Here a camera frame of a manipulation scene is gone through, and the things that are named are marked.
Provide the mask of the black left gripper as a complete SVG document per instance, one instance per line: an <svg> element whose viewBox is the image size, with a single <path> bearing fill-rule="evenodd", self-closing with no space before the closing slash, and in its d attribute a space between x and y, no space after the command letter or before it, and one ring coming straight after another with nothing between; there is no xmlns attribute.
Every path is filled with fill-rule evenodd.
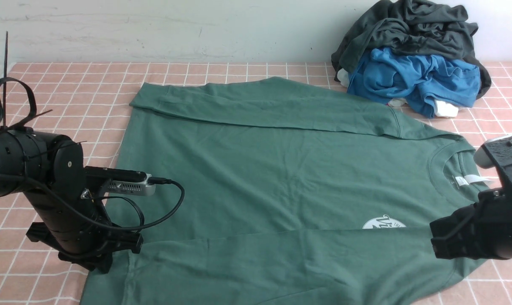
<svg viewBox="0 0 512 305"><path fill-rule="evenodd" d="M33 222L26 233L31 242L41 242L58 251L63 262L109 272L113 253L130 250L138 254L144 241L140 233L99 228L94 225Z"/></svg>

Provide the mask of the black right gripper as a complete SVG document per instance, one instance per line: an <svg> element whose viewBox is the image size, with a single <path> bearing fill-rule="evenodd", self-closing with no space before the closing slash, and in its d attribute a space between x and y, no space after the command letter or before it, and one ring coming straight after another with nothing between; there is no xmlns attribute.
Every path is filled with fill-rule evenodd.
<svg viewBox="0 0 512 305"><path fill-rule="evenodd" d="M512 197L486 190L478 201L430 222L439 259L512 259Z"/></svg>

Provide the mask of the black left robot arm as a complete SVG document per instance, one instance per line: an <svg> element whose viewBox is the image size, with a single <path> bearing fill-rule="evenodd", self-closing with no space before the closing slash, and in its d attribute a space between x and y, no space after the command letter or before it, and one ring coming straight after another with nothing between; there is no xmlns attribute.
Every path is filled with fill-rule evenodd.
<svg viewBox="0 0 512 305"><path fill-rule="evenodd" d="M82 145L53 133L0 133L0 197L22 193L41 218L26 236L61 261L109 272L113 253L138 254L138 229L112 223L102 202L112 182L144 182L143 172L85 166Z"/></svg>

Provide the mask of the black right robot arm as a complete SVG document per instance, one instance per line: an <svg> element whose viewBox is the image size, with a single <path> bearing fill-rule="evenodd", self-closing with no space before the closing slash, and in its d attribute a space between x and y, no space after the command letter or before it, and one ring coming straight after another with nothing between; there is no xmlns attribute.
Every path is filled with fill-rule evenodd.
<svg viewBox="0 0 512 305"><path fill-rule="evenodd" d="M512 193L490 189L478 201L429 224L440 259L512 259Z"/></svg>

